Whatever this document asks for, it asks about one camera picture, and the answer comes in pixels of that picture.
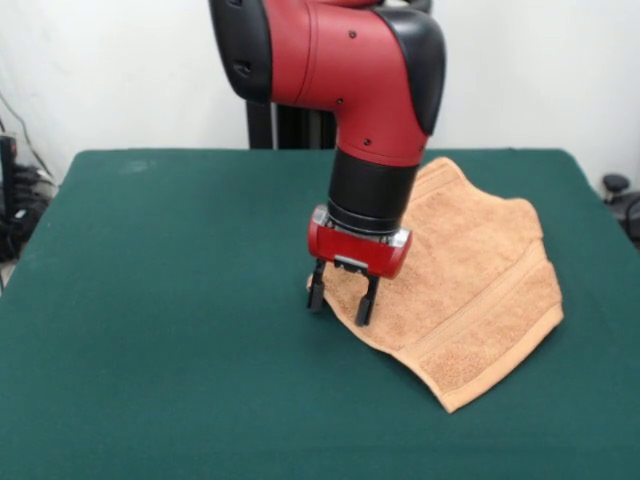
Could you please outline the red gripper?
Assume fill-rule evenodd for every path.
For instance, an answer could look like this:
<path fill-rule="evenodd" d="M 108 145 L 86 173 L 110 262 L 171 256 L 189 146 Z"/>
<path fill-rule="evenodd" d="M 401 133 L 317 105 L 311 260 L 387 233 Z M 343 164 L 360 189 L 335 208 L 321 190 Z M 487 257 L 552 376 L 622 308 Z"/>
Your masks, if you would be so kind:
<path fill-rule="evenodd" d="M 335 224 L 326 205 L 315 207 L 308 225 L 307 245 L 316 263 L 309 284 L 307 309 L 312 313 L 322 310 L 326 262 L 345 265 L 366 274 L 368 286 L 360 299 L 355 324 L 370 324 L 380 278 L 394 279 L 407 257 L 413 232 L 400 228 L 391 235 L 371 236 L 348 231 Z"/>

